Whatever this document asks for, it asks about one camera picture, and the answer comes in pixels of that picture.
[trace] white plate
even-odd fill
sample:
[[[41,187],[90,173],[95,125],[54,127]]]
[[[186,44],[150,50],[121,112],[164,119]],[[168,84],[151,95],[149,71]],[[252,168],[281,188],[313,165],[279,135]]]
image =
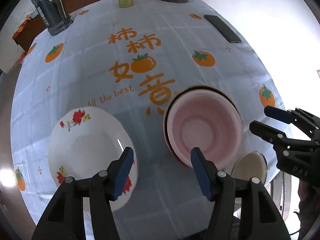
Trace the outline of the white plate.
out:
[[[253,151],[242,154],[236,161],[231,177],[235,179],[250,180],[252,177],[258,178],[265,184],[268,175],[268,163],[261,152]],[[241,198],[236,198],[235,203],[241,205]]]
[[[125,147],[133,149],[134,164],[129,173],[130,182],[127,180],[125,186],[128,191],[110,202],[111,210],[118,210],[129,201],[137,184],[138,162],[133,143],[121,123],[102,109],[91,106],[74,109],[59,120],[49,142],[51,176],[57,187],[67,176],[77,180],[90,178],[106,170]],[[90,212],[89,198],[84,198],[84,210]]]

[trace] floor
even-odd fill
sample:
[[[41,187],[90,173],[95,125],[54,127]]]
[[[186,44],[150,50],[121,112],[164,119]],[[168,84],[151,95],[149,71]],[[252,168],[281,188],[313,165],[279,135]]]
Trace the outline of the floor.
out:
[[[10,117],[14,89],[21,65],[0,77],[0,195],[3,213],[22,240],[29,240],[36,227],[22,199],[13,171]]]

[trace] tablecloth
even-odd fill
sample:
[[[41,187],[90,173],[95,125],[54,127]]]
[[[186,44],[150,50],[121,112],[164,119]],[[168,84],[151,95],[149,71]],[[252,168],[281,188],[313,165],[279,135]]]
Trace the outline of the tablecloth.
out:
[[[223,19],[242,43],[227,42],[206,14]],[[57,189],[48,169],[50,134],[68,111],[83,106],[114,115],[136,149],[137,185],[128,203],[113,212],[121,239],[180,239],[209,223],[212,203],[202,196],[193,170],[169,151],[162,132],[168,101],[189,86],[205,84],[228,95],[244,125],[239,154],[261,151],[267,182],[277,174],[272,145],[248,126],[258,120],[290,136],[288,125],[263,113],[265,105],[284,108],[280,95],[250,45],[214,9],[201,0],[134,0],[130,8],[102,0],[72,17],[62,33],[44,30],[35,38],[12,103],[12,159],[35,223]],[[84,216],[87,239],[93,239],[90,217]]]

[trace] metal screw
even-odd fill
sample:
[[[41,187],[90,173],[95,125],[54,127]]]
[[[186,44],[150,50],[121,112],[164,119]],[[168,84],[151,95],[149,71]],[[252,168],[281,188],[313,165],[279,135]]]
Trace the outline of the metal screw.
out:
[[[218,171],[217,174],[218,174],[219,177],[222,177],[222,178],[227,175],[224,171]]]
[[[256,178],[256,177],[253,177],[252,179],[252,182],[255,183],[255,184],[259,184],[260,182],[260,179]]]
[[[107,171],[99,171],[99,176],[100,177],[105,177],[108,175],[108,172]]]
[[[72,177],[66,177],[64,180],[66,183],[71,183],[73,181]]]

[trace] white bowl with floral pattern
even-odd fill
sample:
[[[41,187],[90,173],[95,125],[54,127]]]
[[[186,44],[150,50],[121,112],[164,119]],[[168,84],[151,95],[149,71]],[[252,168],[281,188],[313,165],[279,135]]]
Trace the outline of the white bowl with floral pattern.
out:
[[[134,153],[123,194],[110,202],[111,210],[123,207],[134,190],[138,179],[138,162],[133,143],[111,114],[97,107],[86,106],[68,112],[54,127],[48,148],[49,170],[57,187],[65,177],[86,179],[117,160],[125,147]],[[84,210],[90,212],[89,198],[84,198]]]

